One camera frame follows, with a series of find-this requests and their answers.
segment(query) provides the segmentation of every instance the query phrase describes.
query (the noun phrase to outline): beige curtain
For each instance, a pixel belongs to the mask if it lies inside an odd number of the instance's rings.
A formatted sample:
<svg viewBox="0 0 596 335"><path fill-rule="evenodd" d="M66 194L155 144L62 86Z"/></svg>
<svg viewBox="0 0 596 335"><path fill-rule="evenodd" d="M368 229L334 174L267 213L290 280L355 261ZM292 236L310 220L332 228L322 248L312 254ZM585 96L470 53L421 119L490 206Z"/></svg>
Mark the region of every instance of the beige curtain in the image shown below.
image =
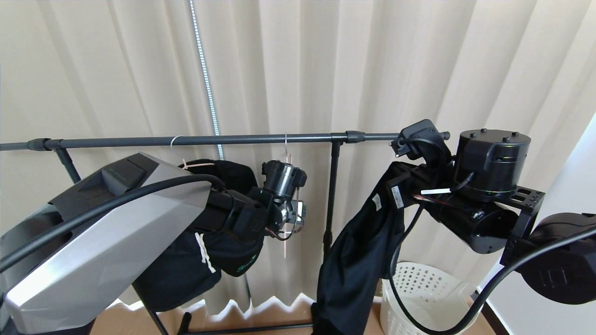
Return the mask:
<svg viewBox="0 0 596 335"><path fill-rule="evenodd" d="M195 1L223 135L399 132L420 119L457 135L482 127L532 137L521 183L547 190L594 114L594 1ZM0 2L1 140L211 135L185 1ZM246 276L205 298L241 309L272 295L314 298L330 146L290 144L307 171L307 227L267 239ZM70 150L82 176L138 148ZM215 147L141 148L179 163ZM258 172L283 145L226 145ZM1 156L2 229L70 185L53 153ZM394 159L387 143L342 146L334 235ZM498 258L468 250L424 215L401 258L478 284ZM136 298L125 294L131 303Z"/></svg>

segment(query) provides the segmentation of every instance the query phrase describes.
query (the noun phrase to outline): black garment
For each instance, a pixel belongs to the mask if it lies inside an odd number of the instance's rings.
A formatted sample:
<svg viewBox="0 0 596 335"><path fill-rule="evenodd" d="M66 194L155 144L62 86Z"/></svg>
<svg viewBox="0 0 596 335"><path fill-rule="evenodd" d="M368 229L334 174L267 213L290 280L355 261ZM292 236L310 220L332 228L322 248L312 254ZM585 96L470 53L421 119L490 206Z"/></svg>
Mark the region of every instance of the black garment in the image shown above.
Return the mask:
<svg viewBox="0 0 596 335"><path fill-rule="evenodd" d="M404 232L403 209L397 209L386 187L396 176L392 164L321 265L311 307L313 334L364 332L377 283L390 278L389 263Z"/></svg>
<svg viewBox="0 0 596 335"><path fill-rule="evenodd" d="M215 165L189 168L194 174L217 176L227 189L247 194L257 186L253 171L245 165L223 160L195 160L189 165ZM255 262L265 232L256 241L243 244L223 232L205 232L203 241L209 255L212 273L203 263L195 231L186 229L133 283L145 306L156 312L174 309L210 290L221 279L221 270L233 276L245 273Z"/></svg>

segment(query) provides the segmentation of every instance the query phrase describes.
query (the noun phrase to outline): green embroidered logo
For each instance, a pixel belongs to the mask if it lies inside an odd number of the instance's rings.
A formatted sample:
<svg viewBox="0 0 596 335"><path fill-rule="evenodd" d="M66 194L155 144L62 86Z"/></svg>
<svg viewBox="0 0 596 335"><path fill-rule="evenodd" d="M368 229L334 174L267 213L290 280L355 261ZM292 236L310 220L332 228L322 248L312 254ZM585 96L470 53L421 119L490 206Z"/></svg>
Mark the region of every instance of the green embroidered logo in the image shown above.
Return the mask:
<svg viewBox="0 0 596 335"><path fill-rule="evenodd" d="M246 264L244 264L244 265L242 265L241 267L239 267L236 270L236 272L242 272L244 269L246 269L247 267L249 267L254 262L255 259L257 259L257 255L253 255L253 257L249 260L249 262L246 263Z"/></svg>

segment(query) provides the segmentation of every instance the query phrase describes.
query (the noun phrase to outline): white label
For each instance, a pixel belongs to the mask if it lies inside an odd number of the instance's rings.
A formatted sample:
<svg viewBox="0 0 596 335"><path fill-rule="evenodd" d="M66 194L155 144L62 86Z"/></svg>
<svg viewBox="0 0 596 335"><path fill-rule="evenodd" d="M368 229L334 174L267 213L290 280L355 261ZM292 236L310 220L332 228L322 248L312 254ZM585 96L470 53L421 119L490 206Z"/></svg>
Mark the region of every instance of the white label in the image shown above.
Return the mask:
<svg viewBox="0 0 596 335"><path fill-rule="evenodd" d="M399 186L395 185L391 188L391 193L393 193L393 199L395 199L395 205L399 208L403 208L403 199L402 194L399 192Z"/></svg>
<svg viewBox="0 0 596 335"><path fill-rule="evenodd" d="M378 194L375 194L374 197L372 197L372 200L374 201L374 204L377 206L377 212L379 209L381 209L381 197L378 196Z"/></svg>

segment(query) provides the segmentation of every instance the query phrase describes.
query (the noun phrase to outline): silver panel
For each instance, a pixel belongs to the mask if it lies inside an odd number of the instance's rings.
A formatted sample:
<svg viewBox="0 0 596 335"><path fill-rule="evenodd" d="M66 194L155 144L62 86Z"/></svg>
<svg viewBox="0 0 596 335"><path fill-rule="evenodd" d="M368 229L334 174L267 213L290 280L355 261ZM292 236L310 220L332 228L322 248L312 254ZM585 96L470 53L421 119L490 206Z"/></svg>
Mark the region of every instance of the silver panel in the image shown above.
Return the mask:
<svg viewBox="0 0 596 335"><path fill-rule="evenodd" d="M161 160L144 185L188 175ZM21 333L91 322L204 209L211 184L166 189L112 210L32 271L6 295Z"/></svg>

